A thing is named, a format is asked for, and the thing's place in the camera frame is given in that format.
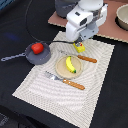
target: yellow banana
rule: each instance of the yellow banana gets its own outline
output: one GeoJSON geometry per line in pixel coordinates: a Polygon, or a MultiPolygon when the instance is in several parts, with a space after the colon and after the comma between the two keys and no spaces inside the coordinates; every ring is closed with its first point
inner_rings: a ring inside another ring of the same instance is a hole
{"type": "Polygon", "coordinates": [[[70,72],[76,73],[76,69],[73,67],[71,62],[71,56],[68,56],[66,59],[66,67],[70,72]]]}

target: dark background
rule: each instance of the dark background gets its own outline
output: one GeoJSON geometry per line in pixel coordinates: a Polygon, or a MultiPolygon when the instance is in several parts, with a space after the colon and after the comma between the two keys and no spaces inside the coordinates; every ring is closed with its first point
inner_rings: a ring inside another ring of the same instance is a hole
{"type": "MultiPolygon", "coordinates": [[[[23,53],[29,44],[36,42],[25,26],[25,12],[29,2],[30,0],[16,0],[0,12],[0,58],[23,53]]],[[[54,11],[54,0],[33,0],[27,15],[28,29],[33,36],[50,41],[59,31],[65,32],[65,28],[48,24],[54,11]]],[[[94,39],[115,45],[115,48],[90,128],[127,128],[128,44],[98,36],[94,36],[94,39]]],[[[33,66],[25,57],[0,61],[0,105],[50,128],[76,128],[12,96],[33,66]]]]}

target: apple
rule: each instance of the apple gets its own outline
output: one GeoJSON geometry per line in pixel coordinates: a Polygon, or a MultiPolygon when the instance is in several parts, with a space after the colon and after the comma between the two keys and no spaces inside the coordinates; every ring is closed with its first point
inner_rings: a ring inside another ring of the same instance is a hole
{"type": "Polygon", "coordinates": [[[44,50],[44,46],[41,43],[35,43],[31,46],[31,49],[33,50],[34,54],[39,54],[44,50]]]}

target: wooden knife handle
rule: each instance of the wooden knife handle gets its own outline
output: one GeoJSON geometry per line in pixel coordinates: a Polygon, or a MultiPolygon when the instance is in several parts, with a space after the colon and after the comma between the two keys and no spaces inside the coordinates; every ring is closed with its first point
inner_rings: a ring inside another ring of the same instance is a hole
{"type": "Polygon", "coordinates": [[[69,81],[69,80],[66,80],[66,79],[63,79],[63,83],[68,84],[68,85],[71,85],[71,86],[76,87],[76,88],[81,89],[81,90],[84,90],[85,89],[85,87],[83,85],[74,83],[74,82],[69,81]]]}
{"type": "Polygon", "coordinates": [[[81,55],[78,55],[77,57],[82,59],[82,60],[90,61],[90,62],[93,62],[93,63],[97,62],[97,60],[93,59],[93,58],[89,58],[89,57],[85,57],[85,56],[81,56],[81,55]]]}

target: cloth mat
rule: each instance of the cloth mat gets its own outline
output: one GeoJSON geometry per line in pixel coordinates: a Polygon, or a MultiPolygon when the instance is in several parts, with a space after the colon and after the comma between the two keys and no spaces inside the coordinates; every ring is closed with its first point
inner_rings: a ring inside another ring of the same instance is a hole
{"type": "MultiPolygon", "coordinates": [[[[68,41],[64,32],[59,32],[54,40],[68,41]]],[[[85,51],[82,53],[77,53],[72,44],[50,44],[50,60],[43,65],[34,66],[12,95],[79,128],[89,128],[114,46],[93,39],[88,39],[83,44],[85,51]],[[97,59],[97,63],[81,60],[83,72],[71,80],[84,85],[85,90],[45,77],[45,71],[60,77],[55,71],[55,64],[65,55],[59,50],[97,59]]]]}

